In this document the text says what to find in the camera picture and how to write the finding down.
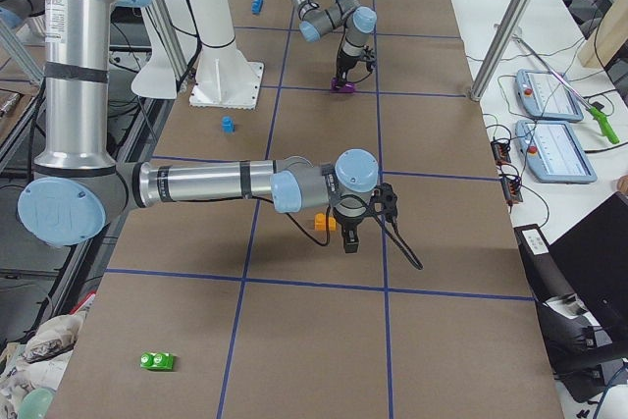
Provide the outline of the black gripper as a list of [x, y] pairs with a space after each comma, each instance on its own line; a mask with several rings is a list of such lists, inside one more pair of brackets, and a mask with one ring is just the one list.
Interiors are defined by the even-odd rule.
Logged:
[[342, 75], [345, 83], [350, 82], [350, 70], [354, 68], [354, 57], [345, 53], [342, 49], [337, 54], [336, 59], [336, 79], [340, 83]]
[[363, 222], [362, 216], [346, 216], [335, 212], [334, 217], [340, 225], [343, 250], [356, 253], [359, 248], [358, 227]]

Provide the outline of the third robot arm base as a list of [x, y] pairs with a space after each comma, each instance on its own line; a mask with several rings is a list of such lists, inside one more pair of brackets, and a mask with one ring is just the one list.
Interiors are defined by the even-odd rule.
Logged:
[[1, 20], [12, 31], [26, 25], [36, 43], [45, 38], [45, 0], [1, 0]]

